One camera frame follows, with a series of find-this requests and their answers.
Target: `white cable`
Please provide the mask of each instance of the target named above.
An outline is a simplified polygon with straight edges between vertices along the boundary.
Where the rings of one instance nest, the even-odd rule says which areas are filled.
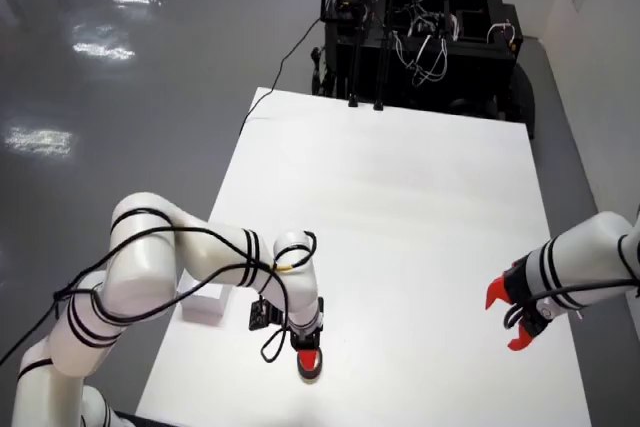
[[[489,32],[487,32],[487,44],[489,43],[489,39],[491,38],[491,32],[493,32],[493,29],[502,29],[504,31],[504,29],[510,27],[511,28],[511,40],[509,41],[509,46],[511,46],[511,44],[513,44],[513,41],[516,38],[516,28],[510,23],[510,22],[504,22],[501,24],[493,24],[491,26],[491,28],[489,29]]]
[[[422,51],[427,46],[427,42],[429,42],[430,38],[431,38],[431,36],[427,35],[427,38],[424,39],[424,42],[422,43],[422,47],[420,47],[420,52],[418,52],[418,57],[416,57],[416,65],[418,64],[418,62],[420,62],[420,57],[422,57]]]
[[[449,15],[451,16],[451,22],[453,22],[453,40],[456,41],[458,40],[458,35],[460,34],[460,30],[458,30],[458,18],[453,14]]]
[[[440,48],[440,53],[438,54],[436,61],[433,63],[431,70],[423,74],[422,80],[417,85],[418,87],[420,87],[425,80],[428,80],[429,82],[440,82],[442,79],[444,79],[447,73],[447,68],[448,68],[448,60],[447,60],[448,52],[447,52],[447,41],[445,39],[442,39],[441,42],[442,42],[442,45]],[[444,65],[442,67],[442,72],[439,74],[434,74],[433,71],[438,65],[438,62],[440,61],[440,57],[442,57],[442,55],[444,55]]]

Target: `wire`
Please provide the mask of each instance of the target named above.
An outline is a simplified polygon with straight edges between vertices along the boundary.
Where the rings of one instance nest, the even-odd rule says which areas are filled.
[[[152,234],[156,234],[156,233],[160,233],[160,232],[192,232],[192,233],[203,233],[203,234],[210,235],[210,236],[216,238],[221,243],[223,243],[229,249],[234,251],[236,254],[238,254],[241,257],[243,257],[246,260],[246,262],[245,263],[241,263],[241,264],[233,264],[233,265],[228,265],[228,266],[225,266],[225,267],[221,267],[220,269],[216,270],[215,272],[212,272],[209,276],[207,276],[201,282],[196,284],[194,287],[192,287],[191,289],[187,290],[186,292],[183,292],[182,294],[176,296],[172,300],[170,300],[168,302],[165,302],[164,304],[162,304],[162,305],[160,305],[160,306],[158,306],[158,307],[156,307],[154,309],[151,309],[151,310],[149,310],[147,312],[144,312],[144,313],[138,314],[138,315],[133,315],[133,316],[119,316],[119,315],[115,315],[115,314],[109,312],[105,308],[104,304],[102,303],[102,299],[100,298],[100,295],[95,290],[95,288],[93,288],[93,289],[75,288],[76,285],[79,282],[81,282],[82,279],[86,275],[90,274],[91,272],[94,272],[94,271],[98,270],[100,267],[102,267],[104,264],[106,264],[111,258],[113,258],[116,254],[118,254],[120,251],[122,251],[122,249],[124,249],[125,247],[130,245],[132,242],[135,242],[136,240],[141,239],[142,237],[146,237],[146,236],[149,236],[149,235],[152,235]],[[140,231],[140,232],[138,232],[138,233],[126,238],[125,240],[123,240],[120,244],[118,244],[113,249],[111,249],[98,262],[96,262],[92,266],[82,270],[78,275],[76,275],[76,277],[69,284],[67,284],[67,286],[65,288],[54,292],[54,294],[53,294],[53,303],[51,304],[49,309],[34,324],[34,326],[31,327],[2,356],[2,358],[0,359],[0,367],[2,365],[4,365],[4,363],[9,359],[9,357],[11,357],[11,355],[13,355],[13,353],[36,330],[38,330],[42,326],[42,324],[44,324],[44,322],[51,316],[52,313],[54,313],[54,311],[57,311],[58,304],[70,299],[74,295],[80,295],[80,294],[90,295],[94,308],[103,317],[104,321],[108,321],[108,322],[110,322],[110,323],[112,323],[113,325],[116,325],[116,326],[124,327],[124,326],[128,326],[128,325],[134,324],[136,322],[147,320],[147,319],[149,319],[149,318],[151,318],[151,317],[153,317],[153,316],[155,316],[155,315],[157,315],[157,314],[159,314],[161,312],[164,312],[165,310],[167,310],[170,307],[174,306],[178,302],[184,300],[185,298],[189,297],[190,295],[193,295],[195,292],[197,292],[198,290],[203,288],[205,285],[207,285],[209,282],[213,281],[213,279],[215,279],[220,274],[223,274],[224,272],[227,272],[227,271],[230,271],[230,270],[235,270],[235,269],[248,269],[248,268],[249,269],[255,268],[255,269],[258,269],[258,270],[261,270],[263,272],[268,273],[269,277],[268,277],[266,282],[269,282],[271,280],[271,278],[274,278],[276,280],[276,282],[278,283],[278,285],[280,286],[281,290],[282,290],[283,304],[284,304],[283,305],[284,316],[283,316],[282,327],[280,329],[278,329],[265,342],[265,344],[260,349],[260,355],[265,360],[265,362],[271,363],[271,362],[275,361],[278,358],[278,356],[280,355],[280,352],[282,351],[282,348],[283,348],[283,345],[284,345],[284,341],[285,341],[285,337],[286,337],[286,332],[288,331],[288,322],[289,322],[289,294],[288,294],[286,286],[284,285],[284,282],[280,278],[280,275],[278,274],[278,272],[284,272],[284,271],[288,271],[288,270],[292,270],[292,269],[298,268],[298,267],[306,264],[311,259],[311,257],[313,257],[313,255],[315,254],[315,252],[317,250],[317,238],[316,238],[315,234],[313,234],[313,232],[305,231],[305,234],[311,239],[311,249],[309,250],[307,255],[305,255],[302,259],[300,259],[299,261],[297,261],[296,263],[294,263],[294,264],[292,264],[290,266],[278,266],[277,263],[275,263],[275,262],[274,262],[274,264],[272,266],[270,266],[270,265],[268,265],[268,264],[266,264],[266,263],[264,263],[264,262],[262,262],[262,261],[260,261],[258,259],[254,259],[248,253],[244,252],[243,250],[241,250],[237,246],[233,245],[229,240],[227,240],[222,235],[220,235],[220,234],[218,234],[218,233],[216,233],[216,232],[214,232],[214,231],[212,231],[210,229],[207,229],[207,228],[203,228],[203,227],[162,226],[162,227],[153,227],[153,228],[150,228],[150,229],[142,230],[142,231]],[[281,339],[280,339],[280,343],[278,345],[278,348],[277,348],[277,350],[276,350],[276,352],[274,353],[273,356],[267,357],[266,354],[265,354],[265,350],[271,344],[271,342],[275,339],[275,337],[278,334],[281,335]]]
[[[513,44],[513,41],[516,38],[516,28],[509,21],[501,24],[493,24],[491,26],[489,32],[487,32],[487,44],[489,43],[489,39],[491,37],[491,32],[493,32],[493,29],[502,29],[504,31],[507,28],[511,28],[511,39],[509,40],[509,47],[511,47],[511,44]]]
[[[453,40],[456,41],[460,36],[460,26],[458,25],[458,18],[453,14],[449,15],[451,16],[451,22],[453,23]]]
[[[291,55],[293,55],[293,53],[296,51],[296,49],[300,46],[300,44],[302,42],[304,42],[304,40],[307,38],[307,36],[311,32],[311,30],[316,26],[316,24],[318,22],[320,22],[321,19],[322,19],[321,17],[318,17],[316,20],[314,20],[313,24],[311,24],[311,26],[307,29],[307,31],[304,33],[302,38],[296,43],[296,45],[293,46],[293,49],[291,49],[291,51],[287,55],[285,55],[284,58],[280,61],[280,68],[278,69],[278,75],[276,75],[276,78],[273,81],[273,85],[271,86],[271,90],[269,92],[267,92],[266,94],[264,94],[262,97],[260,97],[257,100],[257,102],[255,104],[253,104],[253,107],[251,107],[249,109],[249,112],[247,112],[247,115],[244,116],[244,119],[242,121],[242,125],[240,126],[240,132],[238,132],[238,136],[242,135],[242,131],[244,129],[244,124],[247,123],[247,119],[249,119],[249,116],[253,113],[254,110],[256,110],[256,107],[258,106],[258,104],[260,102],[262,102],[262,99],[264,99],[268,95],[271,95],[273,93],[273,91],[276,89],[276,85],[278,84],[278,80],[280,79],[280,75],[282,74],[282,68],[284,67],[285,61],[289,57],[291,57]]]
[[[555,295],[569,294],[571,292],[585,292],[589,290],[599,289],[611,289],[614,287],[640,287],[640,282],[634,279],[619,279],[619,280],[606,280],[602,282],[591,282],[580,285],[573,285],[568,287],[562,287],[560,289],[547,290],[536,295],[532,295],[530,298],[523,302],[518,302],[511,306],[504,316],[504,328],[510,329],[518,323],[518,321],[524,315],[524,309],[531,304],[536,303],[539,300],[546,299]]]
[[[20,337],[20,340],[18,340],[18,342],[16,342],[13,347],[11,347],[3,356],[2,359],[0,359],[0,366],[2,366],[9,357],[11,357],[13,355],[13,353],[18,350],[18,348],[29,338],[31,337],[31,335],[40,328],[40,326],[42,324],[45,323],[45,321],[49,318],[49,316],[51,315],[51,313],[54,311],[55,306],[57,304],[54,302],[51,307],[49,307],[49,310],[47,310],[47,312],[40,317],[40,320],[38,320],[33,327],[31,327],[26,334],[24,334],[22,337]]]

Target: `black cable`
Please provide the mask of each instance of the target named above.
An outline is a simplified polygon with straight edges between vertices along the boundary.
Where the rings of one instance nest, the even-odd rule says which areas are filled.
[[[602,282],[590,282],[587,284],[572,285],[568,287],[562,287],[560,289],[547,290],[536,295],[532,295],[530,298],[523,302],[518,302],[511,306],[504,316],[504,328],[510,329],[518,323],[524,314],[524,309],[537,302],[538,300],[546,299],[554,295],[569,294],[571,292],[585,292],[589,290],[599,289],[611,289],[614,287],[640,287],[640,282],[634,279],[619,279],[619,280],[605,280]]]
[[[228,265],[228,266],[222,267],[222,268],[216,270],[215,272],[213,272],[212,274],[210,274],[209,276],[207,276],[205,279],[203,279],[201,282],[199,282],[197,285],[195,285],[191,289],[189,289],[186,292],[183,292],[182,294],[176,296],[171,301],[166,302],[166,303],[164,303],[164,304],[162,304],[162,305],[160,305],[160,306],[158,306],[158,307],[156,307],[156,308],[154,308],[154,309],[152,309],[152,310],[150,310],[148,312],[145,312],[145,313],[139,314],[139,315],[135,315],[135,316],[118,316],[118,315],[114,315],[111,312],[109,312],[104,307],[104,305],[102,304],[102,300],[101,300],[100,296],[98,295],[97,291],[95,290],[95,288],[94,289],[78,289],[78,288],[74,288],[86,275],[90,274],[91,272],[94,272],[94,271],[98,270],[105,263],[107,263],[111,258],[113,258],[118,252],[122,251],[122,249],[127,247],[132,242],[135,242],[136,240],[138,240],[138,239],[140,239],[142,237],[146,237],[148,235],[152,235],[152,234],[156,234],[156,233],[160,233],[160,232],[195,232],[195,233],[203,233],[203,234],[210,235],[210,236],[216,238],[218,241],[220,241],[222,244],[224,244],[225,246],[227,246],[231,250],[233,250],[236,254],[238,254],[241,257],[243,257],[246,260],[246,262],[245,263],[241,263],[241,264],[233,264],[233,265]],[[307,231],[305,231],[305,234],[307,236],[309,236],[309,238],[311,238],[311,241],[312,241],[311,249],[310,249],[309,253],[307,255],[305,255],[300,261],[298,261],[298,262],[296,262],[296,264],[292,265],[293,268],[299,267],[299,266],[304,265],[305,263],[307,263],[311,259],[311,257],[314,255],[314,253],[316,252],[316,249],[317,249],[317,238],[316,238],[316,236],[312,232],[307,232]],[[68,300],[73,295],[78,295],[78,294],[90,295],[91,299],[92,299],[92,304],[94,305],[94,308],[96,309],[97,313],[103,317],[103,321],[108,321],[108,322],[112,323],[113,325],[124,327],[124,326],[130,325],[130,324],[133,324],[135,322],[146,320],[146,319],[148,319],[150,317],[153,317],[153,316],[155,316],[155,315],[157,315],[157,314],[159,314],[161,312],[164,312],[165,310],[167,310],[170,307],[174,306],[178,302],[180,302],[180,301],[184,300],[185,298],[189,297],[190,295],[194,294],[195,292],[197,292],[198,290],[203,288],[206,284],[208,284],[213,279],[215,279],[218,275],[220,275],[220,274],[222,274],[224,272],[227,272],[227,271],[230,271],[230,270],[234,270],[234,269],[247,269],[247,268],[256,268],[258,270],[261,270],[263,272],[268,273],[269,277],[267,278],[266,283],[270,282],[271,279],[274,278],[276,280],[276,282],[278,283],[278,285],[280,286],[281,290],[282,290],[282,295],[283,295],[283,299],[284,299],[284,302],[283,302],[284,303],[284,305],[283,305],[283,309],[284,309],[283,325],[279,330],[277,330],[267,340],[267,342],[265,342],[265,344],[260,349],[260,354],[262,355],[262,358],[265,360],[265,362],[271,363],[271,362],[275,361],[278,358],[278,356],[280,355],[280,352],[282,351],[282,348],[283,348],[283,345],[284,345],[284,341],[285,341],[285,338],[286,338],[286,333],[288,331],[288,322],[289,322],[289,294],[287,292],[286,286],[284,285],[284,282],[280,278],[280,275],[277,273],[277,270],[276,270],[277,269],[277,265],[274,263],[273,266],[270,266],[270,265],[268,265],[268,264],[266,264],[264,262],[261,262],[260,260],[252,258],[246,252],[242,251],[241,249],[239,249],[238,247],[233,245],[231,242],[229,242],[226,238],[224,238],[220,234],[218,234],[218,233],[216,233],[216,232],[214,232],[214,231],[212,231],[210,229],[206,229],[206,228],[203,228],[203,227],[162,226],[162,227],[153,227],[153,228],[150,228],[150,229],[146,229],[146,230],[140,231],[140,232],[138,232],[138,233],[126,238],[120,244],[118,244],[113,249],[111,249],[98,262],[96,262],[92,266],[82,270],[78,275],[76,275],[76,277],[69,284],[67,284],[67,286],[65,288],[54,292],[54,294],[53,294],[53,298],[54,298],[53,303],[51,304],[51,306],[49,307],[47,312],[34,324],[33,327],[31,327],[2,356],[2,358],[0,359],[0,367],[2,365],[4,365],[4,363],[7,361],[7,359],[36,330],[38,330],[38,328],[40,328],[40,326],[42,326],[42,324],[44,324],[44,322],[51,316],[52,313],[54,313],[54,312],[57,313],[59,303]],[[279,344],[275,354],[272,357],[267,357],[265,355],[264,351],[271,344],[273,339],[278,334],[281,334],[280,344]]]
[[[260,97],[258,99],[258,101],[253,104],[253,107],[251,107],[249,109],[249,112],[247,112],[247,115],[244,116],[244,120],[242,121],[242,125],[240,126],[240,132],[238,132],[238,136],[242,135],[242,130],[244,129],[244,124],[247,123],[247,119],[249,118],[249,116],[253,113],[254,110],[256,110],[256,107],[258,106],[258,104],[260,102],[262,102],[262,99],[264,99],[266,96],[271,95],[273,93],[273,91],[276,89],[276,85],[278,84],[278,80],[280,79],[280,75],[282,74],[282,68],[284,67],[284,63],[285,61],[291,57],[291,55],[293,55],[293,53],[296,51],[296,49],[300,46],[300,44],[302,42],[304,42],[304,39],[307,38],[307,36],[309,35],[309,33],[311,32],[311,30],[316,26],[316,24],[318,22],[320,22],[320,20],[322,20],[321,17],[318,17],[313,24],[311,24],[311,26],[307,29],[307,31],[304,33],[304,35],[302,36],[302,38],[298,41],[298,43],[296,45],[293,46],[293,49],[291,49],[291,51],[284,56],[284,58],[280,61],[280,68],[278,69],[278,75],[276,75],[276,79],[273,81],[273,85],[271,86],[271,90],[269,92],[267,92],[266,94],[264,94],[262,97]]]
[[[40,326],[42,324],[45,323],[45,321],[49,318],[49,316],[53,313],[53,311],[55,310],[56,307],[56,302],[54,302],[53,304],[51,304],[51,307],[49,307],[49,310],[47,310],[47,312],[40,317],[40,320],[38,320],[33,327],[31,327],[26,334],[24,334],[22,337],[20,337],[20,340],[18,340],[18,342],[16,342],[13,347],[11,347],[6,354],[4,354],[2,356],[2,359],[0,359],[0,367],[7,361],[7,359],[9,357],[11,357],[11,355],[13,355],[13,353],[18,350],[18,348],[31,336],[31,334],[33,334],[36,330],[38,330],[40,328]]]

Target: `cable bundle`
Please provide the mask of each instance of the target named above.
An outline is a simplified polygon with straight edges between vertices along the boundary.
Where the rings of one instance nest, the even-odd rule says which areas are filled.
[[[393,31],[393,37],[395,38],[395,41],[396,41],[395,48],[396,48],[396,54],[398,54],[398,59],[400,59],[400,62],[402,63],[402,65],[404,65],[404,67],[407,70],[413,71],[413,78],[411,79],[411,84],[414,87],[416,88],[420,87],[425,80],[428,80],[429,82],[440,82],[442,79],[444,79],[445,75],[447,74],[447,67],[448,67],[446,39],[444,38],[440,39],[440,53],[438,54],[436,61],[431,66],[431,69],[429,71],[426,71],[418,64],[418,62],[420,62],[422,53],[424,52],[424,49],[427,46],[427,43],[431,39],[431,36],[427,35],[426,39],[424,39],[424,42],[422,43],[422,47],[420,47],[418,56],[416,57],[415,60],[412,60],[410,62],[407,62],[404,58],[404,46],[402,45],[400,36],[396,31]],[[444,56],[444,62],[442,65],[442,70],[439,73],[436,73],[435,70],[438,67],[438,64],[440,63],[440,59],[443,56]]]

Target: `red object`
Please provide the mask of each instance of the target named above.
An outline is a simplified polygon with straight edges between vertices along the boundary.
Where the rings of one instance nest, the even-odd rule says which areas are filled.
[[[522,324],[518,324],[518,334],[520,335],[517,339],[513,339],[509,342],[509,348],[513,351],[522,350],[527,347],[531,341],[533,341],[533,337],[529,335],[529,333],[524,330]]]
[[[491,307],[496,299],[504,300],[507,304],[513,303],[504,288],[504,274],[489,285],[489,288],[487,289],[487,302],[484,308],[488,309]]]
[[[299,350],[298,356],[300,357],[300,363],[304,370],[313,370],[316,367],[316,357],[318,356],[317,350]]]

